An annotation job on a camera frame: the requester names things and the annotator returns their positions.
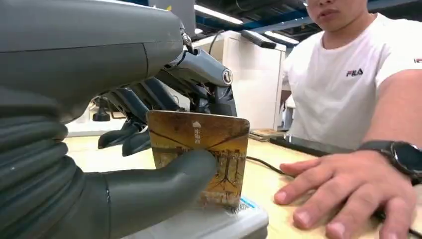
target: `blue label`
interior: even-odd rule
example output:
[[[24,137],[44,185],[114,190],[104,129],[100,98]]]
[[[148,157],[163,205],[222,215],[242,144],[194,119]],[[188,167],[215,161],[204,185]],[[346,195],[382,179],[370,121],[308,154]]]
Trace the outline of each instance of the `blue label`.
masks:
[[[245,198],[240,198],[240,201],[243,202],[244,204],[248,205],[250,208],[255,208],[255,206],[251,202],[246,200]]]

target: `man's hand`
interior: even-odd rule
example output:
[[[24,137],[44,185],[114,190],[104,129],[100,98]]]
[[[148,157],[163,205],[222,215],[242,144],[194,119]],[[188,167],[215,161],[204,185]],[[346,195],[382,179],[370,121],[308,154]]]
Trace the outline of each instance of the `man's hand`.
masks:
[[[377,209],[382,208],[387,218],[380,238],[408,238],[416,194],[410,180],[381,154],[359,151],[330,155],[282,164],[280,169],[296,178],[276,193],[276,203],[290,204],[316,189],[313,196],[295,211],[296,227],[309,229],[334,208],[342,206],[326,226],[326,235],[330,239],[349,239],[368,223]]]

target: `smartwatch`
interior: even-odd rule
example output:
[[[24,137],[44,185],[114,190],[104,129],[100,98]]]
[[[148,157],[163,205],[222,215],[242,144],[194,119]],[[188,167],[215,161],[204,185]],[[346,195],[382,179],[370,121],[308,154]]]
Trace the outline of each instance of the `smartwatch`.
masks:
[[[412,183],[422,180],[422,150],[415,145],[402,141],[368,141],[360,150],[381,153],[401,173],[409,176]]]

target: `robotic hand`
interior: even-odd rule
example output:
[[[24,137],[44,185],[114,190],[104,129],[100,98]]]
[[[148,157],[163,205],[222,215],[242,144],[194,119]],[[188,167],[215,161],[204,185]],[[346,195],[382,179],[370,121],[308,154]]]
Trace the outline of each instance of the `robotic hand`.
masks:
[[[191,151],[158,170],[84,173],[62,142],[65,124],[94,96],[134,97],[139,82],[155,76],[169,85],[170,76],[185,79],[172,86],[190,89],[186,95],[198,93],[198,82],[214,83],[196,102],[232,97],[227,83],[194,68],[203,53],[184,51],[179,22],[171,12],[113,0],[0,0],[2,238],[119,239],[198,198],[216,173],[209,152]],[[144,120],[131,106],[132,119]]]
[[[98,148],[123,144],[122,155],[129,156],[150,147],[146,114],[149,108],[181,111],[163,84],[191,100],[190,111],[236,116],[231,89],[232,73],[202,49],[194,49],[181,26],[184,51],[151,79],[104,94],[127,118],[121,130],[103,134]]]

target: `watch face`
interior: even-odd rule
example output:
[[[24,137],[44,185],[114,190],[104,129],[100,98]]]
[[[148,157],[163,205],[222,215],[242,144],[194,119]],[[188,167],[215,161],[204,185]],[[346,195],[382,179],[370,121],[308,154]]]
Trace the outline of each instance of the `watch face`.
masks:
[[[422,171],[422,151],[415,146],[397,142],[392,145],[397,161],[410,171]]]

